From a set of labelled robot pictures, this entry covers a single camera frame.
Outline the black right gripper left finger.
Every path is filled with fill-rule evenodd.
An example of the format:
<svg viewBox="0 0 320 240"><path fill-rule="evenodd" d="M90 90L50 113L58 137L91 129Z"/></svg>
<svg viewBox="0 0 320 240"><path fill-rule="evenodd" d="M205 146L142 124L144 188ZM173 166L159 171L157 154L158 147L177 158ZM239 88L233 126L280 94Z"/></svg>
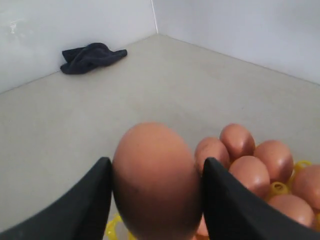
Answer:
<svg viewBox="0 0 320 240"><path fill-rule="evenodd" d="M1 232L2 240L101 240L112 198L112 164L100 158L54 203Z"/></svg>

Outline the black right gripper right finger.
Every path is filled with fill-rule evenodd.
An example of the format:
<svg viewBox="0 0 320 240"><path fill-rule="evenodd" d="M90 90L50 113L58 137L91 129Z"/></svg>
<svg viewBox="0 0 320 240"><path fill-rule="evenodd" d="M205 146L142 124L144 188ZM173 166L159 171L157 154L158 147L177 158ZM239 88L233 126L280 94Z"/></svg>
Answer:
<svg viewBox="0 0 320 240"><path fill-rule="evenodd" d="M318 240L319 232L290 219L245 188L214 157L202 172L203 215L211 240Z"/></svg>

